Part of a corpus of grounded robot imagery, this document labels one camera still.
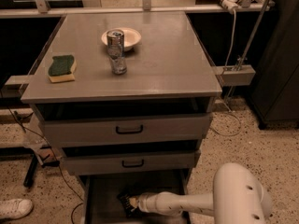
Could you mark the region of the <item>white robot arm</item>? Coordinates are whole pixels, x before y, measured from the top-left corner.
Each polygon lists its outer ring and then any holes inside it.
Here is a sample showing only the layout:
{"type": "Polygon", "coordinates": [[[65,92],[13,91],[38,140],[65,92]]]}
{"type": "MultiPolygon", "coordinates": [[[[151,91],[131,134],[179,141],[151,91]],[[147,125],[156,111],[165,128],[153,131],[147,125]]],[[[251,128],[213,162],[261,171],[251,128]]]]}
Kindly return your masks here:
{"type": "Polygon", "coordinates": [[[208,194],[178,195],[146,192],[128,198],[131,212],[179,216],[183,212],[214,217],[215,224],[265,224],[272,213],[272,198],[245,167],[225,163],[213,178],[208,194]]]}

